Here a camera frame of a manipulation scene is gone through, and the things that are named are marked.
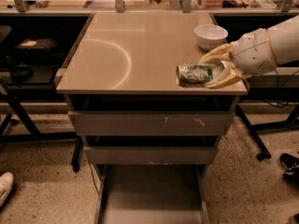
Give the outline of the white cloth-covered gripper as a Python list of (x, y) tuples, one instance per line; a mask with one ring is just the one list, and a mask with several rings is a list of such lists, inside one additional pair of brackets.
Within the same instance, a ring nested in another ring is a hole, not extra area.
[(274, 71), (278, 66), (266, 29), (257, 29), (242, 35), (234, 43), (220, 45), (205, 54), (198, 63), (231, 60), (240, 72), (233, 68), (224, 69), (205, 84), (207, 88), (224, 88), (239, 82), (242, 74), (244, 77), (258, 77)]

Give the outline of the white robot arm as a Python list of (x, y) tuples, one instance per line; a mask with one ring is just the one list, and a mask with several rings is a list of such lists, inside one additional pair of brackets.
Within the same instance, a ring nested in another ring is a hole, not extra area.
[(199, 65), (231, 62), (216, 78), (208, 81), (209, 89), (227, 87), (249, 77), (272, 72), (284, 63), (299, 60), (299, 16), (270, 28), (243, 34), (238, 40), (223, 44), (199, 61)]

